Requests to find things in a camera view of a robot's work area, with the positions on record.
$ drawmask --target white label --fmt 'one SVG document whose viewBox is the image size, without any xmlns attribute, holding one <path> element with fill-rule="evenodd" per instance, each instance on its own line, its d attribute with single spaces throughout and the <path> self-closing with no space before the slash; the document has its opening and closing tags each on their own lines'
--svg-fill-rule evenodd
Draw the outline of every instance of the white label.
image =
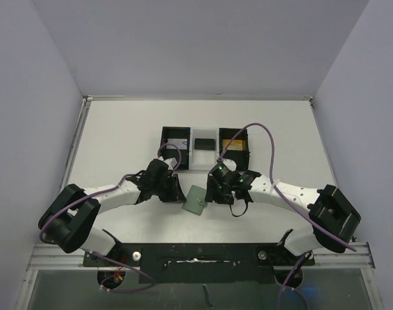
<svg viewBox="0 0 393 310">
<path fill-rule="evenodd" d="M 168 143 L 174 144 L 179 147 L 179 150 L 187 150 L 188 148 L 188 140 L 187 139 L 168 139 Z M 167 149 L 175 149 L 175 147 L 171 145 L 166 146 Z"/>
</svg>

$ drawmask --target white tabletop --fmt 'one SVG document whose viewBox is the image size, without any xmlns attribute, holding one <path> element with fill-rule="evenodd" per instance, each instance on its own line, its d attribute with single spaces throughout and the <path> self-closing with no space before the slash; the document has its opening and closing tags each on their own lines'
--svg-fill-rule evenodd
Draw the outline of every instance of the white tabletop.
<svg viewBox="0 0 393 310">
<path fill-rule="evenodd" d="M 275 139 L 274 178 L 303 187 L 333 183 L 327 157 L 307 101 L 93 101 L 69 183 L 80 187 L 115 184 L 122 175 L 146 169 L 155 158 L 162 126 L 241 128 L 266 125 Z M 270 142 L 249 128 L 250 170 L 268 175 Z M 192 184 L 206 188 L 207 174 L 179 172 L 186 195 Z M 245 208 L 240 201 L 238 214 Z M 251 203 L 233 218 L 229 206 L 209 203 L 201 216 L 157 197 L 106 211 L 95 227 L 122 242 L 278 242 L 290 228 L 309 225 L 292 211 Z"/>
</svg>

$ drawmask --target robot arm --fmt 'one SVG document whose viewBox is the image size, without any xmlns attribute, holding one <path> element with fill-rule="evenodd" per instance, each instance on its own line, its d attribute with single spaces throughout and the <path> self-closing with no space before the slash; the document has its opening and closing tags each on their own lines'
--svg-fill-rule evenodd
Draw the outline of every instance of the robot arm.
<svg viewBox="0 0 393 310">
<path fill-rule="evenodd" d="M 275 190 L 275 185 L 267 176 L 258 172 L 248 170 L 240 174 L 220 161 L 209 172 L 205 200 L 232 205 L 234 199 L 237 199 L 244 200 L 246 204 L 261 202 L 291 209 Z M 277 187 L 291 204 L 299 207 L 313 222 L 344 242 L 350 241 L 361 216 L 337 187 L 327 185 L 323 190 L 308 189 L 281 182 L 277 183 Z M 345 251 L 343 245 L 311 226 L 287 231 L 280 245 L 294 256 L 319 247 L 326 247 L 337 253 Z"/>
<path fill-rule="evenodd" d="M 39 228 L 66 253 L 81 248 L 107 255 L 117 240 L 108 232 L 93 227 L 100 212 L 135 205 L 159 196 L 162 202 L 186 201 L 177 174 L 173 174 L 174 158 L 154 159 L 146 170 L 127 175 L 115 185 L 81 189 L 67 185 L 39 221 Z M 74 212 L 60 212 L 68 208 Z"/>
</svg>

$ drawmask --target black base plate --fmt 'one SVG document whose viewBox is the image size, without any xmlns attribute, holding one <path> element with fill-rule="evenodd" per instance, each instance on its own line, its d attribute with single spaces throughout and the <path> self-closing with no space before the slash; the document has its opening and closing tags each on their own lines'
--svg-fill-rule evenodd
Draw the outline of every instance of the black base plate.
<svg viewBox="0 0 393 310">
<path fill-rule="evenodd" d="M 136 251 L 141 253 L 138 262 L 132 259 Z M 266 260 L 259 259 L 261 251 L 267 253 Z M 126 264 L 140 267 L 156 283 L 274 283 L 274 266 L 293 266 L 297 261 L 276 243 L 122 243 L 118 252 L 125 255 Z M 314 264 L 313 259 L 305 262 Z M 111 265 L 94 255 L 85 255 L 83 261 L 85 267 Z M 141 276 L 139 283 L 150 280 Z"/>
</svg>

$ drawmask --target white wall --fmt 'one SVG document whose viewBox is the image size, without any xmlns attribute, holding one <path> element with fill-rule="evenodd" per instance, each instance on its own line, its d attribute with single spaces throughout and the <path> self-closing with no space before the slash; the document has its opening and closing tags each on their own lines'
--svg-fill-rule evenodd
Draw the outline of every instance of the white wall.
<svg viewBox="0 0 393 310">
<path fill-rule="evenodd" d="M 58 193 L 81 94 L 30 0 L 0 0 L 0 309 Z"/>
<path fill-rule="evenodd" d="M 314 95 L 368 0 L 34 0 L 86 95 Z"/>
<path fill-rule="evenodd" d="M 318 90 L 315 113 L 339 186 L 362 216 L 393 310 L 393 0 L 371 0 Z"/>
</svg>

